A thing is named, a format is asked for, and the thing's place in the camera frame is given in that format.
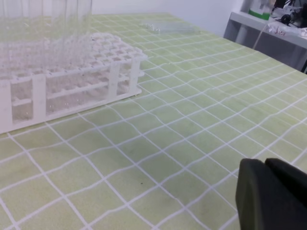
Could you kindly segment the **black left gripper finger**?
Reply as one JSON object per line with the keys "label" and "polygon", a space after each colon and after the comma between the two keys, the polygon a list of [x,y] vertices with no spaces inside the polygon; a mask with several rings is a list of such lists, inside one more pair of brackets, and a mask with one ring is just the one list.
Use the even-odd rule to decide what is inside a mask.
{"label": "black left gripper finger", "polygon": [[307,175],[277,158],[243,159],[236,207],[242,230],[305,230]]}

